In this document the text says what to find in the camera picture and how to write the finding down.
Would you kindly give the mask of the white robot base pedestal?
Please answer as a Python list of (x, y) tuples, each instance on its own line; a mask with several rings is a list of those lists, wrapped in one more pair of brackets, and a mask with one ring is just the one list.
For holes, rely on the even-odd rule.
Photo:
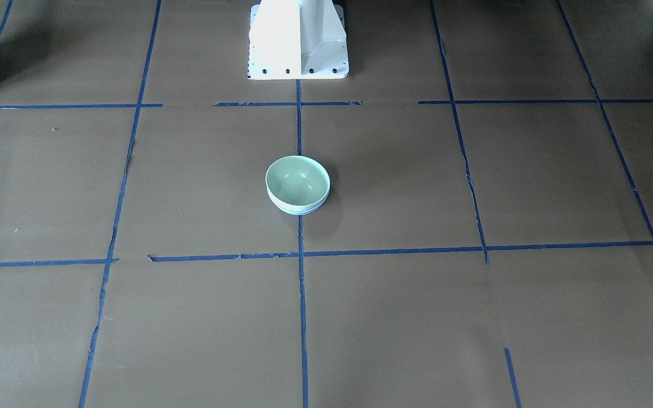
[(347, 78), (345, 8), (334, 1), (262, 1), (249, 13), (247, 78)]

